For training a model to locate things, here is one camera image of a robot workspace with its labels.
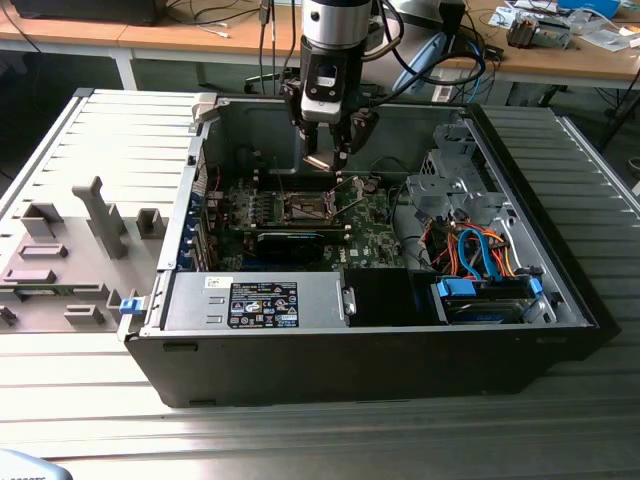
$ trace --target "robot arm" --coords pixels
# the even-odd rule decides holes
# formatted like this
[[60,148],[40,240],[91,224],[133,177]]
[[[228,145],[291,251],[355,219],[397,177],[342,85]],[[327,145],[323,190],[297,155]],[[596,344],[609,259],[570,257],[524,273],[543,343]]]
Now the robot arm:
[[[305,160],[324,170],[344,168],[378,121],[375,112],[362,108],[359,89],[370,16],[371,0],[303,0],[300,80],[286,83],[283,95]],[[319,123],[329,125],[330,155],[317,152]]]

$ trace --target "motherboard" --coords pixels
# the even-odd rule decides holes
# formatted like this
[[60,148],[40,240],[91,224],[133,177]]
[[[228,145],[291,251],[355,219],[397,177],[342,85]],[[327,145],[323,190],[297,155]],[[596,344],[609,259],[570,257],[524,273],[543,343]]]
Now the motherboard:
[[379,177],[238,178],[207,195],[212,270],[404,266]]

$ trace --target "sticker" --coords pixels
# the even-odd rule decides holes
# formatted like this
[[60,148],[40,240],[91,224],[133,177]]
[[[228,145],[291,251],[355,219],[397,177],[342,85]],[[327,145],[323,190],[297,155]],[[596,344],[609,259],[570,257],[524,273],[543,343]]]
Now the sticker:
[[291,328],[299,326],[296,282],[233,283],[229,279],[230,328]]
[[205,277],[204,288],[229,288],[233,277]]

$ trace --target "side panel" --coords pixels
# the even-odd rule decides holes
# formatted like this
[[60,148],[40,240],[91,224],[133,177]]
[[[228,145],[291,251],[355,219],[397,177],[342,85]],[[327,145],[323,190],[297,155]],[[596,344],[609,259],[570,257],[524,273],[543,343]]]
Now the side panel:
[[586,330],[130,339],[164,403],[271,405],[515,393]]

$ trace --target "white object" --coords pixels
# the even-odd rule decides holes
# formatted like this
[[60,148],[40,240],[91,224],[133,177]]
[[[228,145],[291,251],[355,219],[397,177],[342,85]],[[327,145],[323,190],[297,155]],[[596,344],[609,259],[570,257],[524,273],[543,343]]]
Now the white object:
[[558,5],[546,0],[518,0],[514,7],[532,10],[544,10],[549,13],[558,13]]
[[545,18],[544,14],[533,13],[529,10],[525,10],[522,8],[496,7],[496,11],[489,19],[489,25],[508,29],[511,27],[511,24],[516,19],[517,13],[521,13],[522,15],[528,16],[528,17]]
[[587,42],[592,43],[598,47],[605,48],[610,52],[618,52],[629,48],[629,40],[616,32],[610,32],[609,30],[600,30],[598,32],[592,32],[582,37]]

